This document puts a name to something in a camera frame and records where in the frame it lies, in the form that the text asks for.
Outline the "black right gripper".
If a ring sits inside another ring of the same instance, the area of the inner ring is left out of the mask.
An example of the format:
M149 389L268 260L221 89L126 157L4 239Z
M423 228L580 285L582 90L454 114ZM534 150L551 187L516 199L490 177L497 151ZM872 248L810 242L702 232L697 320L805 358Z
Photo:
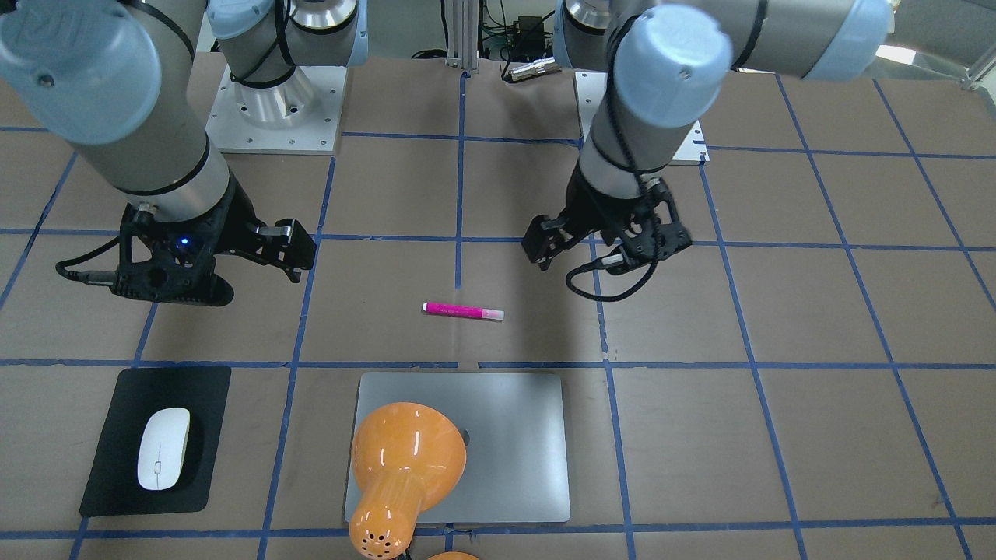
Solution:
M292 283L300 283L313 269L317 244L296 219L281 219L263 226L242 185L230 175L221 201L186 227L186 251L195 259L204 255L234 253L260 265L281 269ZM186 268L186 303L224 307L232 302L231 284L217 273L216 265Z

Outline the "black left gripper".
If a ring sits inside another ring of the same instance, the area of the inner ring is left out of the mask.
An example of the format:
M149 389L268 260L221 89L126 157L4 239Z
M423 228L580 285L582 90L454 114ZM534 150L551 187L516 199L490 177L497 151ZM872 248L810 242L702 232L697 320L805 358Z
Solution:
M559 253L592 233L611 250L600 258L600 270L611 275L657 265L662 233L652 233L651 217L662 201L661 192L645 184L641 198L614 198L593 187L580 167L573 169L566 189L566 206L558 219L540 214L530 222L521 239L527 259L547 271Z

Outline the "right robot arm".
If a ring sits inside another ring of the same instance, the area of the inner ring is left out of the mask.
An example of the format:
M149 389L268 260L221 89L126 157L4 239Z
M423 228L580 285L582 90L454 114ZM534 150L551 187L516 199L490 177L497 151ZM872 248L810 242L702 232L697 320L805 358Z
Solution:
M60 261L72 282L132 300L222 307L227 254L294 283L317 246L295 219L268 226L186 93L202 20L229 68L246 142L296 143L323 121L310 68L362 65L364 1L4 1L2 78L43 127L127 198L116 237Z

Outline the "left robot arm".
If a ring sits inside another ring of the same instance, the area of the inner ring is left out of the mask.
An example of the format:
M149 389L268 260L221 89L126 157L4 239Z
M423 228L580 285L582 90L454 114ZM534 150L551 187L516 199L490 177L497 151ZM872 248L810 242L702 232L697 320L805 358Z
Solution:
M554 58L601 72L604 96L584 135L565 208L535 217L522 246L546 269L598 233L597 267L622 275L690 246L661 179L737 68L846 82L892 31L887 1L561 1Z

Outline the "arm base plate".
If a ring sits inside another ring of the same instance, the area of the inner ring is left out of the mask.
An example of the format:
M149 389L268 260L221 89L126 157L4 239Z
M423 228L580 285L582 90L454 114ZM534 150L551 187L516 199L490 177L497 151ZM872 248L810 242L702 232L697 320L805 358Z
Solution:
M595 113L607 89L607 74L592 71L577 71L573 74L577 98L577 116L580 122L580 135L588 136ZM705 164L710 160L707 141L701 131L699 121L687 132L680 146L672 153L672 164Z
M299 67L287 82L255 89L226 70L207 135L231 155L334 155L348 75L344 67Z

